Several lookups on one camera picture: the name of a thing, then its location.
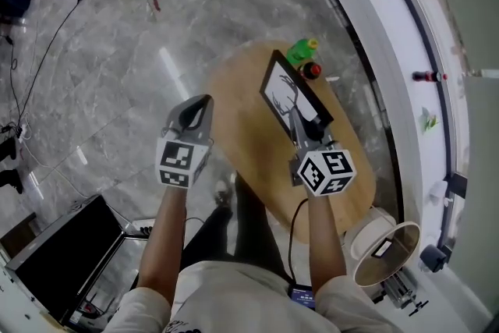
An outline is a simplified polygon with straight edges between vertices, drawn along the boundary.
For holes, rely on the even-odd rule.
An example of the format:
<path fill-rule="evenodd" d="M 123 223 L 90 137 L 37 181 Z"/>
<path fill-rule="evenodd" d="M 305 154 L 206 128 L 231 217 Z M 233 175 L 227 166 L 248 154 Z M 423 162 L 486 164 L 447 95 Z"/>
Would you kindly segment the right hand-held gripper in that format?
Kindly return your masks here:
<path fill-rule="evenodd" d="M 292 185 L 304 186 L 315 197 L 342 193 L 356 177 L 350 152 L 331 134 L 324 138 L 330 123 L 330 115 L 316 115 L 310 121 L 310 138 L 322 140 L 311 140 L 299 109 L 294 106 L 290 111 L 290 133 L 296 146 L 296 155 L 289 162 Z"/>

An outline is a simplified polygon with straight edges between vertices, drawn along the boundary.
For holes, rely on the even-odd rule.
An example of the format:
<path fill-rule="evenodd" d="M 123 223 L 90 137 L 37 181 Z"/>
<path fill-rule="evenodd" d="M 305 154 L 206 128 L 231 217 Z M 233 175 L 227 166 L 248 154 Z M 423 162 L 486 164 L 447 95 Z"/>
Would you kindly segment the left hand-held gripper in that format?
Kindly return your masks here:
<path fill-rule="evenodd" d="M 197 181 L 213 146 L 214 99 L 201 94 L 176 105 L 157 139 L 155 172 L 165 186 L 188 189 Z"/>

